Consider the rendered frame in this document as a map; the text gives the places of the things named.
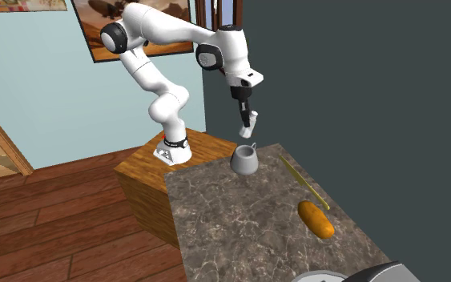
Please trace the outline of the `dark wooden window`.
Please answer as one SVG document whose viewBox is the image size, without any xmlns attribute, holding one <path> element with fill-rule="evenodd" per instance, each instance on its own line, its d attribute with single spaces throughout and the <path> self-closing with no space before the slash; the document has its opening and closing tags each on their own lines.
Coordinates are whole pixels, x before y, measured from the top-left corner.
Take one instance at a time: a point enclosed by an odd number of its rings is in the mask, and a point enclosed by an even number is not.
<svg viewBox="0 0 451 282">
<path fill-rule="evenodd" d="M 217 30 L 222 25 L 243 25 L 244 0 L 193 0 L 198 26 Z"/>
</svg>

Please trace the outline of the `orange bread loaf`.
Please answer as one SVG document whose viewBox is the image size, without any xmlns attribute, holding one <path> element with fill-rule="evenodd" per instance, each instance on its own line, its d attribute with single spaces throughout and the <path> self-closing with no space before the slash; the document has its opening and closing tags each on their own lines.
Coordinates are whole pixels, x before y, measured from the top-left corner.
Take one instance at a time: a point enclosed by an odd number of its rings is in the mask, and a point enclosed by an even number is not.
<svg viewBox="0 0 451 282">
<path fill-rule="evenodd" d="M 335 229 L 325 214 L 312 202 L 301 201 L 297 206 L 298 215 L 308 229 L 320 239 L 333 236 Z"/>
</svg>

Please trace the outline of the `small white bottle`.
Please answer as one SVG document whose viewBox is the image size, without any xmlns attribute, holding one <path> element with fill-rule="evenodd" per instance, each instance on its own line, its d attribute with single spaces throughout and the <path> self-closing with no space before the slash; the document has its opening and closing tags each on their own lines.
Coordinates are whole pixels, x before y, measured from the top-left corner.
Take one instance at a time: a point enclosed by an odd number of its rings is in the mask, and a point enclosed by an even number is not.
<svg viewBox="0 0 451 282">
<path fill-rule="evenodd" d="M 252 132 L 256 125 L 256 120 L 258 113 L 256 111 L 251 111 L 249 115 L 249 127 L 242 126 L 240 129 L 240 136 L 245 139 L 249 139 L 252 136 Z"/>
</svg>

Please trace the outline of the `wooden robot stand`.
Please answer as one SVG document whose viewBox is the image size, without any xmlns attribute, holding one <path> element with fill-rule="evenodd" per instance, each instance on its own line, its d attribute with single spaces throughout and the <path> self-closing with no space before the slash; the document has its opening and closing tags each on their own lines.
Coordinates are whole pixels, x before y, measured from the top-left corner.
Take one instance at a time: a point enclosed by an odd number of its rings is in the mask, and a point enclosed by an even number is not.
<svg viewBox="0 0 451 282">
<path fill-rule="evenodd" d="M 115 174 L 139 226 L 177 248 L 178 236 L 172 217 L 164 175 L 232 155 L 236 144 L 205 132 L 187 130 L 192 157 L 183 164 L 168 166 L 153 156 L 163 133 L 141 146 L 115 167 Z"/>
</svg>

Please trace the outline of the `brown desert wall picture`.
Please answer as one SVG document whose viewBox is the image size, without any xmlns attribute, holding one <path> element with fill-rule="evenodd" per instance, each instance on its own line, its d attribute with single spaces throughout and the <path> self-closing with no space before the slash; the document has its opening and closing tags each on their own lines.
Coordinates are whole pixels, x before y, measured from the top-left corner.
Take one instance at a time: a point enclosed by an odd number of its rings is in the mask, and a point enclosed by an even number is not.
<svg viewBox="0 0 451 282">
<path fill-rule="evenodd" d="M 151 6 L 188 22 L 191 21 L 190 0 L 71 0 L 94 62 L 119 59 L 117 54 L 111 53 L 103 45 L 100 31 L 106 24 L 121 19 L 124 8 L 133 2 Z"/>
</svg>

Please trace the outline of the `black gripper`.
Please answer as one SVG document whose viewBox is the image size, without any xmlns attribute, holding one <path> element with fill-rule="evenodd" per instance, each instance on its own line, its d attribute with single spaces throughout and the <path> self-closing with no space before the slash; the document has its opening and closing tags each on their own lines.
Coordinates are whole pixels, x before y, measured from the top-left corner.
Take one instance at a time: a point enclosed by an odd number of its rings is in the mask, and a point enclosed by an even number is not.
<svg viewBox="0 0 451 282">
<path fill-rule="evenodd" d="M 231 95 L 233 99 L 239 101 L 239 109 L 242 122 L 245 128 L 250 127 L 250 107 L 248 98 L 252 95 L 251 87 L 233 87 L 230 86 Z"/>
</svg>

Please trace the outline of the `colourful patchwork wall picture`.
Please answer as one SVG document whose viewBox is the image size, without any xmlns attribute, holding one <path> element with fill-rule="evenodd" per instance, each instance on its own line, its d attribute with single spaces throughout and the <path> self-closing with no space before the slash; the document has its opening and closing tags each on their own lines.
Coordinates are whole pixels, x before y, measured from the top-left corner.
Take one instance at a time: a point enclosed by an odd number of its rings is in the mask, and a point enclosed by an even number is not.
<svg viewBox="0 0 451 282">
<path fill-rule="evenodd" d="M 0 13 L 67 11 L 65 0 L 0 0 Z"/>
</svg>

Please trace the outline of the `light wooden door frame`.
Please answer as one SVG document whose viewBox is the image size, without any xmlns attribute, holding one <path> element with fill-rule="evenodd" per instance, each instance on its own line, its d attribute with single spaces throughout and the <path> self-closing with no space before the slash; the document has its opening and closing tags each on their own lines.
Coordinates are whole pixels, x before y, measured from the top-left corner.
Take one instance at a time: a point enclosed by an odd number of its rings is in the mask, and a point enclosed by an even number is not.
<svg viewBox="0 0 451 282">
<path fill-rule="evenodd" d="M 10 158 L 12 163 L 16 166 L 16 168 L 22 175 L 31 175 L 34 172 L 33 167 L 20 152 L 20 150 L 15 146 L 11 138 L 4 132 L 1 126 L 0 148 L 6 153 L 6 155 Z"/>
</svg>

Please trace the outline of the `grey round plate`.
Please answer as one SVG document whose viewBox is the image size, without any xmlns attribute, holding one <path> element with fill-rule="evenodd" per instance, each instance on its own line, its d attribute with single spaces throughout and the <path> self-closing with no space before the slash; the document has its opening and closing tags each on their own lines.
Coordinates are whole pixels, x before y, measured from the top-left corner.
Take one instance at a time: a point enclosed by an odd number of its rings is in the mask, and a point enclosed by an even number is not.
<svg viewBox="0 0 451 282">
<path fill-rule="evenodd" d="M 329 270 L 316 270 L 302 273 L 291 282 L 343 282 L 348 277 Z"/>
</svg>

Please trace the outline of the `yellow knife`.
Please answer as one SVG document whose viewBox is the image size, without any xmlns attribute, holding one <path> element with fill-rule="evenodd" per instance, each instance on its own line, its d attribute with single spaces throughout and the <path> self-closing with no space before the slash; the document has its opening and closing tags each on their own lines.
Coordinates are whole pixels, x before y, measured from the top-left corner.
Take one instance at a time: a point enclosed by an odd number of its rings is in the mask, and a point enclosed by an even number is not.
<svg viewBox="0 0 451 282">
<path fill-rule="evenodd" d="M 296 181 L 301 185 L 308 188 L 308 190 L 316 197 L 319 203 L 326 209 L 329 210 L 330 206 L 328 203 L 316 192 L 316 190 L 309 184 L 309 182 L 303 178 L 303 176 L 282 156 L 279 155 L 280 160 L 283 162 L 284 166 L 289 170 L 290 174 L 296 179 Z"/>
</svg>

